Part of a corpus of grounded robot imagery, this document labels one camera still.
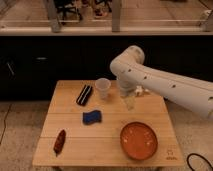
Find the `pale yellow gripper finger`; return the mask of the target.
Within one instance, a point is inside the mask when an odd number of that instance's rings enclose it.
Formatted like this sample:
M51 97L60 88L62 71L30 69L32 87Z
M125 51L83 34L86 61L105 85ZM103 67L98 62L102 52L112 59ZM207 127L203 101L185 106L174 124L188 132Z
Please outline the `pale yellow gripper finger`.
M127 109L132 110L135 106L135 97L134 96L125 97L124 102L126 104Z

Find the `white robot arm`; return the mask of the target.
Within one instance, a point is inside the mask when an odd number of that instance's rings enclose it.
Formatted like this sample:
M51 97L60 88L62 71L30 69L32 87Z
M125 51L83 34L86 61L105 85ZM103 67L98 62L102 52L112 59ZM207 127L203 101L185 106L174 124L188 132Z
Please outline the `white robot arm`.
M213 120L213 82L153 69L144 66L144 60L143 50L132 45L111 61L110 70L116 76L123 97L142 86Z

